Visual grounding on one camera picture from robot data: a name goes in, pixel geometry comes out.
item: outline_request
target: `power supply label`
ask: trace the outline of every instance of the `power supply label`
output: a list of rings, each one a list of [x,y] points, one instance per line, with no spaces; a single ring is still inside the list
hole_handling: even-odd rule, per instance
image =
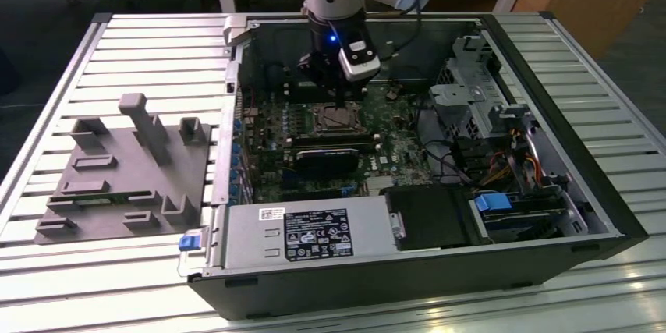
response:
[[[354,255],[347,209],[284,213],[288,261]]]

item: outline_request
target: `blue latch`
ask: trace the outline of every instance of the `blue latch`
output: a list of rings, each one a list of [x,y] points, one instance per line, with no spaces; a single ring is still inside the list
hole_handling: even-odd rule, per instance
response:
[[[177,241],[177,249],[180,251],[200,250],[200,235],[183,236]]]
[[[475,198],[479,211],[510,210],[512,208],[511,201],[504,193],[486,193]]]

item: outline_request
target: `aluminum extrusion table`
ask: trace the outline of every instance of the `aluminum extrusion table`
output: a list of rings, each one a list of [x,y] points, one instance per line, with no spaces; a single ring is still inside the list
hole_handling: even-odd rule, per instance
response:
[[[626,331],[666,320],[666,142],[556,20],[498,16],[503,29],[650,239],[543,285],[303,314],[225,321],[177,274],[179,235],[32,244],[80,116],[129,126],[116,100],[141,91],[172,125],[216,126],[223,101],[224,15],[115,15],[92,23],[0,187],[0,331]],[[510,85],[520,101],[522,94]],[[215,173],[209,150],[204,205]],[[204,208],[201,224],[209,219]]]

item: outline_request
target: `motherboard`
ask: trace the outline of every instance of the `motherboard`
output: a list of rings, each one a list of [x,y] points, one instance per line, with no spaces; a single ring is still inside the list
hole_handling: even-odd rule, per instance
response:
[[[359,101],[295,103],[288,91],[251,95],[245,148],[255,203],[379,195],[431,182],[415,133],[415,95],[371,83]]]

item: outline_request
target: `barcode sticker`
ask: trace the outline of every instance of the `barcode sticker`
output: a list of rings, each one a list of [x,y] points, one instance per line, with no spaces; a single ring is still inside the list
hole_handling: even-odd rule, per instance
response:
[[[259,220],[281,220],[284,218],[284,208],[261,208],[259,210]]]

